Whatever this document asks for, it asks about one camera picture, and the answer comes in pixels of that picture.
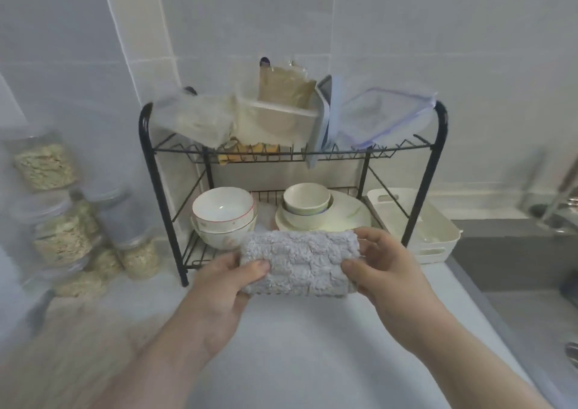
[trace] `stainless steel sink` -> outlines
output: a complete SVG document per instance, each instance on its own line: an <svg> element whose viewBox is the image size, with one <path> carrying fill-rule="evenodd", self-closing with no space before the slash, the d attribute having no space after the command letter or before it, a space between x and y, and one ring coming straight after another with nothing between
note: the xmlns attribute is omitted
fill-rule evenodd
<svg viewBox="0 0 578 409"><path fill-rule="evenodd" d="M578 269L578 235L530 219L455 223L456 276L481 291L480 309L550 403L578 407L578 309L558 291Z"/></svg>

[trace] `cleaning rag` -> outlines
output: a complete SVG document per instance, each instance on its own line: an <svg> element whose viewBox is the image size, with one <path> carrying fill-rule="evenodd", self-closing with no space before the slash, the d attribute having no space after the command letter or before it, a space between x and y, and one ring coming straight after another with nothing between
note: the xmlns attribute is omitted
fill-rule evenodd
<svg viewBox="0 0 578 409"><path fill-rule="evenodd" d="M358 257L359 242L353 231L250 233L241 244L241 265L268 260L271 270L243 291L250 295L346 296L357 288L340 265Z"/></svg>

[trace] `forearm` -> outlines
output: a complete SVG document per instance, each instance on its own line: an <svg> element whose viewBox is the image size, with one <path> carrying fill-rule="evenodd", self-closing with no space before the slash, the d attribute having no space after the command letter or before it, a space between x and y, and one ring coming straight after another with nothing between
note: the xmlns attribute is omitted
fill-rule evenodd
<svg viewBox="0 0 578 409"><path fill-rule="evenodd" d="M199 342L184 341L183 335L172 318L92 409L183 408L205 364Z"/></svg>
<svg viewBox="0 0 578 409"><path fill-rule="evenodd" d="M418 357L453 409L551 406L450 314L424 338Z"/></svg>

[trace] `hand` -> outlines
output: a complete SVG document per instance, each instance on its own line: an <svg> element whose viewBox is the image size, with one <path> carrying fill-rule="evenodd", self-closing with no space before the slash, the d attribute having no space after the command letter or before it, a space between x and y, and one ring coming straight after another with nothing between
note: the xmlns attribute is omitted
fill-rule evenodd
<svg viewBox="0 0 578 409"><path fill-rule="evenodd" d="M375 228L354 231L365 261L346 260L342 263L343 272L375 306L394 339L419 356L432 328L453 316L400 242Z"/></svg>
<svg viewBox="0 0 578 409"><path fill-rule="evenodd" d="M249 295L242 288L264 277L268 261L239 267L238 253L215 258L198 271L185 299L170 321L193 346L192 356L202 368L231 340Z"/></svg>

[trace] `person's right hand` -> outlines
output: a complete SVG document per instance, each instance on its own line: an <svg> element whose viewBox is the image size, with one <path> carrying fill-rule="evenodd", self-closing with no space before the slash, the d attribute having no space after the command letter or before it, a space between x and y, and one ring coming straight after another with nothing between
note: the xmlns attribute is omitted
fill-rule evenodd
<svg viewBox="0 0 578 409"><path fill-rule="evenodd" d="M428 333L453 316L430 287L413 255L387 232L354 230L363 259L346 260L343 273L375 306L387 331L419 356Z"/></svg>

